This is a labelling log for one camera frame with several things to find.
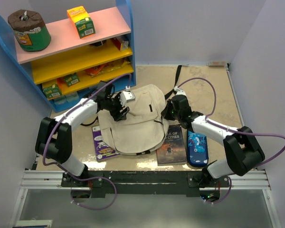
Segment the beige canvas backpack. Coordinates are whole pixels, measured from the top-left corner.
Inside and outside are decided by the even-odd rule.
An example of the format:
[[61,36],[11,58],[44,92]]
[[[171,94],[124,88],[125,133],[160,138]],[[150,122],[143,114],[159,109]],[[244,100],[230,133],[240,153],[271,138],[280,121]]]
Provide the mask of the beige canvas backpack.
[[109,111],[97,114],[103,142],[122,155],[139,155],[159,149],[167,136],[169,121],[163,117],[167,99],[174,89],[164,94],[149,84],[133,90],[135,100],[129,103],[125,119],[115,121]]

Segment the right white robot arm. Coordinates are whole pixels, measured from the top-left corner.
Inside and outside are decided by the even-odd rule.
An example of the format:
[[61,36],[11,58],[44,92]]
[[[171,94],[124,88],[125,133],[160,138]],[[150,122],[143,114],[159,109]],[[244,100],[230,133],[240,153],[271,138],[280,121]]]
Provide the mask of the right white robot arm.
[[202,169],[201,184],[212,187],[223,176],[244,176],[265,160],[265,154],[250,128],[234,128],[211,121],[202,113],[192,111],[185,95],[169,99],[161,115],[166,120],[177,120],[182,128],[201,133],[224,147],[226,158]]

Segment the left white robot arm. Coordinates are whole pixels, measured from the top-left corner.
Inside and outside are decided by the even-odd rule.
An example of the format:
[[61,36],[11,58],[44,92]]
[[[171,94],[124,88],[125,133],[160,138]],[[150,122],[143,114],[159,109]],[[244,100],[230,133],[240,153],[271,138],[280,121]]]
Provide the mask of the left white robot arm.
[[112,87],[112,83],[102,81],[93,94],[82,98],[69,111],[55,118],[45,117],[40,123],[36,153],[43,157],[45,166],[54,164],[68,172],[77,186],[85,186],[89,175],[87,166],[72,154],[72,132],[101,110],[109,111],[116,122],[125,120],[130,111],[126,105],[135,100],[128,86],[115,96],[111,95]]

